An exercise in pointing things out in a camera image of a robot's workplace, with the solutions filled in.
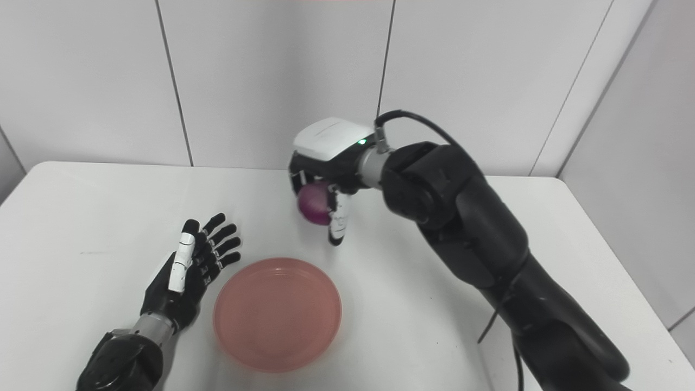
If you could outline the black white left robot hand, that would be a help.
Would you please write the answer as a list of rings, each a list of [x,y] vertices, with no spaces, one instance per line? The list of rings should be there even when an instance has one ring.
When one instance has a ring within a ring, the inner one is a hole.
[[[228,265],[238,262],[241,238],[237,226],[224,213],[205,225],[186,220],[179,244],[146,289],[141,314],[159,314],[172,322],[176,332],[197,316],[207,287]]]

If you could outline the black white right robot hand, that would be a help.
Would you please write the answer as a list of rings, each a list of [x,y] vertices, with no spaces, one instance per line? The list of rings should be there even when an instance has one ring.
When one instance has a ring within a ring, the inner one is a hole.
[[[334,247],[344,240],[351,196],[368,188],[358,171],[375,144],[370,127],[340,118],[317,121],[293,141],[288,173],[298,208],[306,220],[327,226]]]

